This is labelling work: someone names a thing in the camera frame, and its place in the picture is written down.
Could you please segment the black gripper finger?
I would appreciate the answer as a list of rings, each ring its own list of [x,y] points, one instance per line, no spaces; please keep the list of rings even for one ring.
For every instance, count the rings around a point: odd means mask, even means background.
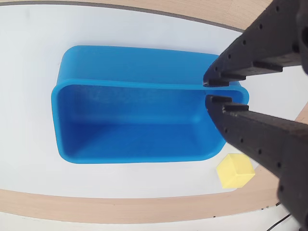
[[[303,1],[274,0],[211,64],[203,85],[228,86],[297,65],[303,65]]]
[[[208,95],[205,106],[227,143],[279,178],[279,201],[307,230],[308,126],[249,111],[229,97]]]

